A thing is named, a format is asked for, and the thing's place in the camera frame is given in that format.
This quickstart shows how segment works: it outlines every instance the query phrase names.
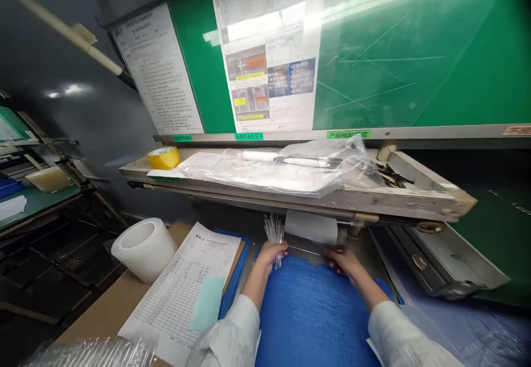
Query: blue clipboard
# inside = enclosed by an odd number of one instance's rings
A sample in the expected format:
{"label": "blue clipboard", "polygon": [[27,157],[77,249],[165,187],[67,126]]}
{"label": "blue clipboard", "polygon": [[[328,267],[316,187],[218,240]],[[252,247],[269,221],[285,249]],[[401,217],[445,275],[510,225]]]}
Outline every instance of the blue clipboard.
{"label": "blue clipboard", "polygon": [[225,294],[223,295],[223,298],[221,299],[220,314],[218,315],[218,319],[223,319],[225,315],[227,314],[229,308],[231,307],[232,302],[234,302],[234,298],[236,298],[236,292],[238,291],[238,285],[240,284],[240,279],[242,278],[243,267],[245,266],[245,261],[247,260],[247,254],[249,253],[249,248],[251,247],[251,240],[246,236],[242,236],[237,233],[227,232],[226,230],[215,229],[213,230],[213,232],[230,235],[233,237],[240,237],[245,242],[240,258],[238,259],[238,263],[236,264],[236,267],[234,268],[234,272],[232,273],[232,277],[228,282],[228,286],[227,286],[227,289],[225,290]]}

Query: plastic bag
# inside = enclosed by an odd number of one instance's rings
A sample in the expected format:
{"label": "plastic bag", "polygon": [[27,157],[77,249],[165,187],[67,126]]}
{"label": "plastic bag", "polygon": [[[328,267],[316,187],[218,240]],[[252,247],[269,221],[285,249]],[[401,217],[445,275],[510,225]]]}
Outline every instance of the plastic bag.
{"label": "plastic bag", "polygon": [[322,198],[342,185],[384,186],[376,166],[367,157],[360,135],[293,144],[276,152],[275,149],[199,152],[175,171],[188,179],[315,198]]}
{"label": "plastic bag", "polygon": [[153,338],[54,342],[39,347],[21,367],[149,367],[156,347]]}

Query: green label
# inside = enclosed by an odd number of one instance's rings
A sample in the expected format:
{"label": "green label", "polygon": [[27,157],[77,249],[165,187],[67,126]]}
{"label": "green label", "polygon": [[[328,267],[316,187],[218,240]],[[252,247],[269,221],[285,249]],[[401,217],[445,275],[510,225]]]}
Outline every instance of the green label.
{"label": "green label", "polygon": [[173,135],[173,141],[194,141],[192,135]]}
{"label": "green label", "polygon": [[249,140],[264,140],[263,132],[248,132],[243,134],[234,134],[234,138],[238,141],[249,141]]}
{"label": "green label", "polygon": [[351,131],[328,131],[326,133],[326,138],[327,139],[352,138],[357,133],[361,134],[361,137],[363,139],[370,139],[371,138],[371,130],[370,129],[351,130]]}
{"label": "green label", "polygon": [[170,178],[170,177],[167,177],[167,176],[149,176],[149,175],[146,175],[146,177],[148,177],[149,179],[163,180],[163,181],[166,181],[166,182],[177,182],[177,183],[183,183],[184,182],[183,178]]}

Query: white sleeve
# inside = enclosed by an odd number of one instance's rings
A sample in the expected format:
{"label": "white sleeve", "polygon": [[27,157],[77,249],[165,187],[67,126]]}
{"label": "white sleeve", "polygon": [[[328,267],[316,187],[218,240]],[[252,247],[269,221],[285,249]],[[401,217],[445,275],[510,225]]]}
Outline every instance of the white sleeve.
{"label": "white sleeve", "polygon": [[451,367],[462,364],[438,343],[430,341],[391,301],[374,307],[369,335],[385,367]]}
{"label": "white sleeve", "polygon": [[199,336],[186,367],[254,366],[259,326],[253,301],[239,294],[225,318]]}

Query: blue mat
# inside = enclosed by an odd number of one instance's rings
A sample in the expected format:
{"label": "blue mat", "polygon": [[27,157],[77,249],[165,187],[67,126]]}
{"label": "blue mat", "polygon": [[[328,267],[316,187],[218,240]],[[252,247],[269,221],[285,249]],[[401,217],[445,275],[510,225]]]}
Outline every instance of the blue mat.
{"label": "blue mat", "polygon": [[242,277],[243,267],[245,266],[247,254],[249,253],[249,247],[251,244],[251,240],[249,240],[248,237],[245,237],[245,236],[242,236],[236,233],[232,233],[232,232],[227,232],[225,230],[216,229],[216,230],[213,230],[213,232],[220,233],[220,234],[226,234],[226,235],[230,235],[233,237],[240,237],[245,242],[240,258],[238,259],[238,263],[236,264],[234,268],[234,272],[232,273],[232,277],[228,282],[227,289],[225,290],[225,294],[223,295],[223,298],[221,299],[220,314],[218,315],[218,319],[221,320],[227,314],[229,308],[232,305],[232,302],[234,302],[234,298],[236,297],[236,291],[238,290],[238,285],[240,284],[240,279]]}
{"label": "blue mat", "polygon": [[[391,296],[385,282],[375,281]],[[345,276],[288,255],[267,283],[256,366],[380,366],[366,342],[368,321]]]}

